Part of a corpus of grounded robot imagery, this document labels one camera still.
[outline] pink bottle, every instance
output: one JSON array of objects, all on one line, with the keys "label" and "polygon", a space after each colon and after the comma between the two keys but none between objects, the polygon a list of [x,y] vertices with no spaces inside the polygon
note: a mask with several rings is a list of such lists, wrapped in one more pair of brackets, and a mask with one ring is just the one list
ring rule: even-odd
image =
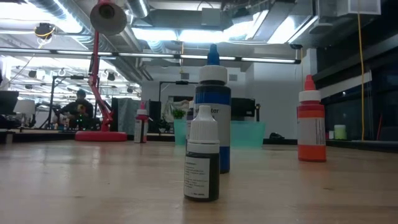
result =
[{"label": "pink bottle", "polygon": [[134,142],[145,143],[147,142],[148,132],[148,115],[145,110],[145,103],[141,102],[140,109],[137,110],[136,126],[134,128]]}]

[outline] orange bottle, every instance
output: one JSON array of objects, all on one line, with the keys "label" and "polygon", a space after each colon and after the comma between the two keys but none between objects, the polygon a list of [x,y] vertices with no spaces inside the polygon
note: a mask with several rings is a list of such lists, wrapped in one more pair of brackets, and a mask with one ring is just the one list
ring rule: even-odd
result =
[{"label": "orange bottle", "polygon": [[320,92],[315,89],[312,75],[305,79],[304,91],[299,93],[297,107],[298,159],[326,162],[325,107],[320,104]]}]

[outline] lamp base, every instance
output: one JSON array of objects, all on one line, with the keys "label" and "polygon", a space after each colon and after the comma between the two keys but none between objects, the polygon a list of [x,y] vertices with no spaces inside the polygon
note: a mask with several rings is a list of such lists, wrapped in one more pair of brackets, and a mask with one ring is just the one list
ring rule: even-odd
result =
[{"label": "lamp base", "polygon": [[127,134],[109,131],[78,131],[76,132],[75,140],[100,142],[127,141]]}]

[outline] workbench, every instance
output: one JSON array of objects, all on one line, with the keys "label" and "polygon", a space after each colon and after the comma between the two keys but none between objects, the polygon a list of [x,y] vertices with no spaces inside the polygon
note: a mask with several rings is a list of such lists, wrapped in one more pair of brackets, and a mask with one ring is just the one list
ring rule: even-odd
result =
[{"label": "workbench", "polygon": [[220,199],[183,197],[184,147],[172,142],[47,141],[0,145],[0,222],[396,223],[398,154],[328,147],[232,148]]}]

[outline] blue bottle cap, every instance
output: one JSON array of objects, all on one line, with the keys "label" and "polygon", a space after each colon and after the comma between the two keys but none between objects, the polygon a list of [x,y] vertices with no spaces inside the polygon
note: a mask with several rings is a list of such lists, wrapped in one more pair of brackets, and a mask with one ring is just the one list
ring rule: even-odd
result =
[{"label": "blue bottle cap", "polygon": [[210,50],[207,54],[207,65],[220,65],[220,55],[215,44],[210,45]]}]

